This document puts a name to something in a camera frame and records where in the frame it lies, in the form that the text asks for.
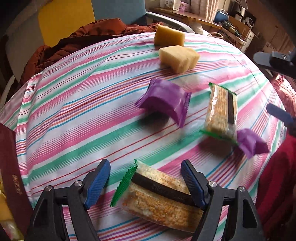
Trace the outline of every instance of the purple wrapper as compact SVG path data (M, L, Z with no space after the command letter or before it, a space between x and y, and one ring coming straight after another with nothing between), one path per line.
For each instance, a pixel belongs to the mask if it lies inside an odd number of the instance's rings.
M183 127L191 93L167 80L153 78L148 90L137 100L136 106L150 111L159 111L170 116Z
M248 128L237 131L237 142L248 159L256 154L269 153L267 143Z

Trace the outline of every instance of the blue chair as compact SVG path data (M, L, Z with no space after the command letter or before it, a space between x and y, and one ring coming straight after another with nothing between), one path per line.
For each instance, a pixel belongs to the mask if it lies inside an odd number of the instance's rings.
M146 12L145 0L91 0L96 20L120 18L125 24L147 25L146 17L169 24L187 33L194 31L186 24L160 14Z

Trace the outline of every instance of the blue chair back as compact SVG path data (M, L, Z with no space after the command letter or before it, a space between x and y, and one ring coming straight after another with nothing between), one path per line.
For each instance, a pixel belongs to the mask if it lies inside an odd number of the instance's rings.
M120 18L125 24L146 25L145 0L91 0L96 20Z

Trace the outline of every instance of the tablecloth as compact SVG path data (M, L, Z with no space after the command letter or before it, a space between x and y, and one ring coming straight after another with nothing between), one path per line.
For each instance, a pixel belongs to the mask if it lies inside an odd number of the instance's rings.
M285 139L286 129L266 112L283 105L272 85L240 50L212 37L186 34L185 47L200 53L197 66L174 74L160 64L154 33L103 41L71 54L33 76L5 105L0 121L16 131L22 180L34 206L47 185L67 187L111 162L108 186L89 215L101 240L190 240L190 234L153 224L110 207L112 195L136 158L181 177L189 159L208 180L222 187L245 186L256 199L260 173ZM173 81L192 92L182 129L173 120L135 107L153 77ZM238 129L251 128L271 152L247 159L229 143L203 136L209 82L238 94ZM64 216L76 240L68 207ZM223 233L223 207L215 240Z

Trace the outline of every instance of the silver bolt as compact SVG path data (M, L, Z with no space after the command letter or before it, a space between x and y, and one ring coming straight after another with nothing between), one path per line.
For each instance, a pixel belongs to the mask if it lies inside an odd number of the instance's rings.
M217 183L216 183L216 182L213 182L213 181L210 181L210 182L209 182L209 185L210 185L212 188L214 188L214 187L217 186Z
M47 192L49 192L50 190L52 190L52 186L50 186L50 185L49 186L46 186L44 190L47 191Z
M239 191L240 192L245 192L246 191L246 188L245 187L239 187Z
M82 181L76 181L76 182L74 183L74 185L75 185L76 187L80 187L80 186L82 185Z

